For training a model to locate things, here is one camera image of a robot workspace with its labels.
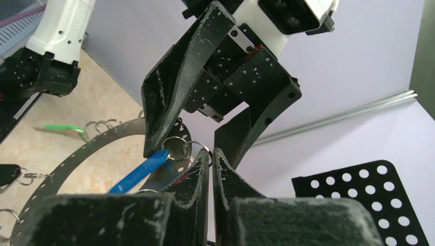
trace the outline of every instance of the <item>hole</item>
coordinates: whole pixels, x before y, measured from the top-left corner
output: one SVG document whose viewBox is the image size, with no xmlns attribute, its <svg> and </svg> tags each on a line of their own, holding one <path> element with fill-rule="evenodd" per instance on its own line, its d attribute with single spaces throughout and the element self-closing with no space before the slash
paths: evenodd
<svg viewBox="0 0 435 246">
<path fill-rule="evenodd" d="M 396 246 L 397 245 L 397 241 L 395 240 L 394 237 L 387 237 L 387 238 L 385 238 L 385 243 L 388 246 Z"/>
<path fill-rule="evenodd" d="M 368 177 L 368 171 L 365 170 L 365 169 L 362 169 L 362 170 L 360 171 L 360 177 L 361 177 L 361 178 L 367 178 L 367 177 Z"/>
<path fill-rule="evenodd" d="M 384 175 L 384 174 L 386 174 L 388 172 L 388 169 L 385 166 L 379 166 L 378 168 L 376 168 L 376 171 L 379 174 Z"/>
<path fill-rule="evenodd" d="M 374 203 L 371 204 L 371 208 L 379 212 L 380 210 L 382 210 L 382 204 L 378 201 L 375 201 Z"/>
<path fill-rule="evenodd" d="M 392 182 L 385 182 L 384 189 L 386 191 L 392 191 L 392 190 L 394 190 L 394 184 Z"/>
<path fill-rule="evenodd" d="M 414 235 L 408 235 L 406 236 L 406 242 L 410 245 L 416 245 L 419 242 L 419 240 Z"/>
<path fill-rule="evenodd" d="M 290 92 L 287 94 L 288 99 L 293 99 L 295 96 L 296 96 L 296 93 L 294 93 L 294 92 Z"/>
<path fill-rule="evenodd" d="M 319 187 L 319 182 L 317 180 L 311 181 L 311 187 L 317 189 Z"/>
<path fill-rule="evenodd" d="M 341 176 L 341 178 L 343 179 L 343 181 L 345 182 L 349 182 L 352 180 L 352 176 L 348 173 L 344 173 L 343 176 Z"/>
<path fill-rule="evenodd" d="M 393 200 L 391 200 L 391 206 L 395 209 L 399 209 L 402 207 L 402 201 L 400 201 L 397 198 L 394 198 Z"/>
<path fill-rule="evenodd" d="M 369 195 L 373 195 L 376 192 L 376 189 L 373 186 L 366 186 L 366 193 Z"/>
<path fill-rule="evenodd" d="M 267 118 L 264 123 L 268 126 L 270 123 L 272 123 L 272 118 Z"/>
<path fill-rule="evenodd" d="M 349 190 L 347 191 L 347 194 L 348 194 L 350 197 L 354 198 L 354 197 L 358 196 L 358 191 L 355 190 L 355 189 L 349 189 Z"/>
<path fill-rule="evenodd" d="M 397 221 L 399 222 L 399 224 L 403 227 L 407 227 L 409 226 L 409 219 L 408 217 L 405 216 L 400 216 Z"/>
<path fill-rule="evenodd" d="M 334 199 L 339 199 L 341 197 L 341 195 L 337 191 L 334 191 L 331 194 L 331 197 L 334 198 Z"/>
<path fill-rule="evenodd" d="M 388 227 L 390 227 L 390 222 L 388 222 L 388 220 L 386 219 L 380 219 L 378 221 L 378 225 L 382 229 L 387 229 Z"/>
<path fill-rule="evenodd" d="M 331 186 L 331 185 L 335 184 L 335 179 L 333 177 L 327 177 L 326 183 Z"/>
</svg>

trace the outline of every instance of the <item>metal ring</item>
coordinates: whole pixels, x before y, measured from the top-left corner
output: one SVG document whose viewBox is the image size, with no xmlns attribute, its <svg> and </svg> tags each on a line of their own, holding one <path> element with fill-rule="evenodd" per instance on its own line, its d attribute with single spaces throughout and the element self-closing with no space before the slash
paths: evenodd
<svg viewBox="0 0 435 246">
<path fill-rule="evenodd" d="M 197 145 L 201 145 L 202 147 L 204 147 L 204 149 L 205 149 L 206 151 L 208 151 L 208 154 L 210 155 L 210 157 L 213 158 L 213 153 L 212 153 L 212 152 L 210 151 L 210 149 L 209 149 L 207 146 L 205 146 L 204 144 L 202 144 L 202 143 L 200 143 L 200 142 L 197 142 L 197 141 L 187 141 L 187 142 L 184 143 L 183 146 L 185 146 L 185 145 L 188 146 L 188 144 L 197 144 Z"/>
<path fill-rule="evenodd" d="M 105 124 L 106 127 L 107 127 L 107 130 L 111 130 L 111 129 L 114 129 L 114 128 L 115 128 L 114 126 L 112 126 L 112 124 L 108 123 L 108 122 L 105 121 L 105 120 L 100 120 L 100 121 L 98 121 L 97 124 L 96 124 L 96 126 L 99 125 L 99 124 Z"/>
<path fill-rule="evenodd" d="M 51 182 L 53 183 L 53 176 L 50 174 L 44 173 L 26 173 L 23 175 L 23 178 L 48 178 L 50 177 Z"/>
<path fill-rule="evenodd" d="M 168 141 L 168 140 L 170 140 L 170 139 L 173 139 L 173 138 L 180 139 L 180 140 L 182 140 L 182 141 L 184 142 L 184 144 L 183 144 L 183 152 L 184 152 L 184 155 L 183 155 L 182 157 L 180 157 L 180 158 L 172 158 L 172 157 L 169 155 L 169 159 L 170 159 L 170 160 L 181 160 L 181 159 L 186 158 L 186 157 L 187 157 L 187 154 L 189 153 L 189 145 L 187 145 L 187 148 L 184 147 L 184 146 L 186 145 L 187 141 L 186 141 L 184 138 L 182 138 L 182 137 L 173 136 L 173 137 L 168 137 L 168 138 L 166 138 L 166 139 L 163 140 L 163 142 L 162 142 L 162 150 L 165 149 L 165 143 L 166 143 L 166 141 Z"/>
<path fill-rule="evenodd" d="M 152 189 L 141 189 L 141 190 L 138 190 L 138 191 L 136 192 L 136 194 L 147 193 L 147 192 L 154 192 L 154 193 L 157 193 L 157 191 L 152 190 Z"/>
<path fill-rule="evenodd" d="M 87 129 L 88 126 L 90 126 L 90 125 L 92 125 L 92 124 L 95 124 L 96 134 L 97 134 L 97 135 L 100 135 L 100 134 L 101 134 L 101 128 L 100 128 L 100 126 L 98 125 L 98 123 L 95 122 L 95 121 L 90 121 L 90 122 L 86 123 L 86 125 L 85 125 L 85 129 Z"/>
<path fill-rule="evenodd" d="M 121 125 L 123 125 L 124 123 L 122 121 L 120 121 L 119 119 L 110 119 L 110 120 L 106 120 L 106 122 L 117 122 Z"/>
<path fill-rule="evenodd" d="M 143 109 L 141 109 L 139 111 L 139 115 L 137 116 L 138 118 L 145 118 L 145 111 Z"/>
<path fill-rule="evenodd" d="M 8 213 L 12 214 L 12 215 L 15 217 L 16 221 L 18 221 L 18 224 L 21 224 L 21 221 L 20 221 L 18 215 L 16 214 L 16 212 L 15 212 L 14 210 L 12 210 L 12 209 L 0 209 L 0 213 L 1 213 L 1 212 L 8 212 Z M 0 236 L 0 239 L 2 239 L 2 240 L 0 240 L 0 243 L 3 243 L 3 242 L 9 242 L 9 240 L 11 239 L 11 237 L 12 237 L 12 236 L 10 236 L 10 237 L 2 237 L 2 236 Z"/>
<path fill-rule="evenodd" d="M 25 169 L 25 168 L 20 167 L 19 169 L 21 169 L 21 170 L 25 170 L 27 173 L 30 173 L 29 170 L 27 170 L 27 169 Z M 30 183 L 23 183 L 23 182 L 19 181 L 19 178 L 20 178 L 21 176 L 24 176 L 24 174 L 21 173 L 20 176 L 16 179 L 16 182 L 19 183 L 19 184 L 21 184 L 21 185 L 29 186 L 29 185 L 31 185 L 31 184 L 33 183 L 33 181 L 34 181 L 34 178 L 31 177 L 31 178 L 30 178 Z"/>
</svg>

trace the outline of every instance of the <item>white wall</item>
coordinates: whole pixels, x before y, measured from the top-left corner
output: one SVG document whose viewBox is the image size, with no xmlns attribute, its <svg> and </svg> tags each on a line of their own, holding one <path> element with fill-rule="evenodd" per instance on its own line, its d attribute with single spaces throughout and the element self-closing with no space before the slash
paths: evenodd
<svg viewBox="0 0 435 246">
<path fill-rule="evenodd" d="M 341 1 L 333 33 L 292 37 L 280 61 L 300 79 L 303 97 L 266 133 L 407 90 L 422 7 L 423 0 Z M 84 48 L 142 103 L 146 74 L 193 22 L 183 10 L 180 0 L 97 1 Z M 212 147 L 219 125 L 200 113 L 182 116 L 193 139 Z"/>
<path fill-rule="evenodd" d="M 388 160 L 435 245 L 434 146 L 435 121 L 415 102 L 252 148 L 237 172 L 266 196 L 294 197 L 291 178 Z M 208 235 L 214 238 L 211 200 L 209 209 Z"/>
</svg>

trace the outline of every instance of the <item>key ring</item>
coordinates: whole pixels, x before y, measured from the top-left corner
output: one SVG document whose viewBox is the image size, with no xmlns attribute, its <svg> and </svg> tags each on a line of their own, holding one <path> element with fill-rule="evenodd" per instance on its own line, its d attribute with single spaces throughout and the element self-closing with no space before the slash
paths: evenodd
<svg viewBox="0 0 435 246">
<path fill-rule="evenodd" d="M 12 214 L 15 217 L 16 221 L 18 221 L 18 224 L 21 224 L 21 221 L 20 221 L 18 215 L 16 214 L 16 212 L 14 210 L 12 210 L 12 209 L 0 209 L 0 213 L 1 212 L 7 212 L 7 213 Z M 0 236 L 0 242 L 9 242 L 10 239 L 11 239 L 11 237 L 7 237 L 6 238 L 6 237 Z"/>
<path fill-rule="evenodd" d="M 29 170 L 27 170 L 27 169 L 25 169 L 25 168 L 20 167 L 19 169 L 20 169 L 20 170 L 25 170 L 25 171 L 27 172 L 27 174 L 31 174 L 31 173 L 29 172 Z M 33 183 L 34 177 L 30 177 L 30 183 L 23 183 L 23 182 L 19 181 L 19 178 L 20 178 L 20 177 L 24 177 L 24 175 L 25 175 L 25 174 L 21 174 L 21 175 L 16 179 L 16 182 L 19 183 L 19 184 L 21 184 L 21 185 L 23 185 L 23 186 L 29 186 L 29 185 L 31 185 L 31 184 Z"/>
<path fill-rule="evenodd" d="M 166 138 L 166 139 L 163 140 L 163 142 L 162 142 L 162 150 L 165 149 L 165 143 L 166 143 L 166 141 L 168 141 L 168 140 L 170 140 L 170 139 L 173 139 L 173 138 L 180 139 L 180 140 L 182 140 L 182 141 L 184 142 L 184 144 L 183 144 L 183 152 L 184 152 L 184 155 L 183 155 L 182 157 L 180 157 L 180 158 L 172 158 L 171 155 L 169 155 L 169 159 L 170 159 L 170 160 L 181 160 L 181 159 L 186 158 L 186 157 L 187 157 L 187 154 L 189 153 L 189 146 L 187 145 L 187 147 L 185 147 L 187 141 L 186 141 L 184 138 L 182 138 L 182 137 L 173 136 L 173 137 L 168 137 L 168 138 Z"/>
<path fill-rule="evenodd" d="M 197 142 L 197 141 L 185 141 L 183 147 L 184 147 L 184 146 L 188 146 L 188 144 L 197 144 L 197 145 L 201 145 L 202 147 L 204 147 L 204 149 L 205 149 L 206 151 L 208 151 L 208 154 L 210 155 L 210 158 L 213 158 L 213 153 L 212 153 L 212 152 L 210 151 L 210 149 L 209 149 L 207 146 L 205 146 L 204 144 L 202 144 L 202 143 L 200 143 L 200 142 Z"/>
<path fill-rule="evenodd" d="M 147 193 L 147 192 L 154 192 L 154 193 L 157 193 L 157 191 L 152 190 L 152 189 L 141 189 L 141 190 L 138 190 L 138 191 L 136 192 L 136 194 Z"/>
<path fill-rule="evenodd" d="M 50 174 L 44 173 L 26 173 L 23 175 L 23 178 L 48 178 L 50 177 L 51 182 L 53 183 L 53 176 Z"/>
</svg>

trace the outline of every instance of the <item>metal plate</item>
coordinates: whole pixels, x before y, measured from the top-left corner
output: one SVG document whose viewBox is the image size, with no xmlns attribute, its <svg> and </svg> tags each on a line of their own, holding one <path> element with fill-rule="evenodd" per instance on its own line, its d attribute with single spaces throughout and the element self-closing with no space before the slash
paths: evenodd
<svg viewBox="0 0 435 246">
<path fill-rule="evenodd" d="M 267 49 L 259 49 L 225 81 L 240 99 L 252 104 L 280 81 L 288 82 L 288 73 Z"/>
<path fill-rule="evenodd" d="M 397 171 L 388 161 L 291 181 L 296 197 L 346 197 L 359 201 L 372 215 L 386 245 L 429 245 Z"/>
<path fill-rule="evenodd" d="M 187 128 L 181 124 L 174 126 L 169 133 L 169 136 L 171 135 L 184 137 L 186 141 L 191 141 L 190 134 L 187 130 Z M 130 120 L 128 122 L 125 122 L 123 125 L 116 126 L 115 128 L 108 130 L 101 135 L 95 137 L 90 142 L 86 143 L 82 147 L 80 147 L 77 151 L 72 153 L 68 158 L 66 158 L 59 166 L 57 166 L 53 172 L 50 173 L 51 178 L 46 178 L 38 188 L 33 192 L 33 194 L 30 196 L 30 199 L 26 202 L 23 209 L 21 210 L 19 217 L 25 223 L 25 221 L 31 220 L 31 217 L 29 217 L 29 213 L 27 213 L 29 210 L 34 209 L 37 207 L 41 201 L 43 201 L 44 198 L 48 196 L 54 196 L 58 193 L 59 189 L 65 182 L 65 180 L 68 178 L 68 176 L 89 156 L 91 156 L 93 153 L 101 149 L 102 147 L 127 136 L 132 135 L 145 135 L 145 119 L 144 118 L 137 118 Z M 183 142 L 177 143 L 168 141 L 167 146 L 171 152 L 171 154 L 178 154 L 178 150 L 183 151 Z M 171 162 L 166 163 L 164 166 L 160 167 L 158 170 L 155 171 L 155 173 L 161 172 L 161 169 L 169 168 L 169 171 L 165 172 L 166 175 L 155 175 L 155 173 L 151 174 L 148 178 L 148 181 L 155 181 L 159 180 L 163 183 L 170 183 L 175 178 L 177 178 L 180 175 L 180 172 L 178 171 L 179 168 L 183 167 L 183 173 L 187 170 L 189 165 L 189 160 L 182 160 L 177 162 Z M 16 223 L 13 230 L 12 230 L 12 236 L 11 236 L 11 245 L 14 245 L 14 240 L 19 237 L 21 234 L 21 227 L 23 226 L 23 223 L 18 224 Z"/>
<path fill-rule="evenodd" d="M 206 104 L 210 98 L 219 93 L 222 87 L 223 85 L 219 80 L 203 70 L 183 109 L 189 113 L 194 113 L 202 105 Z"/>
</svg>

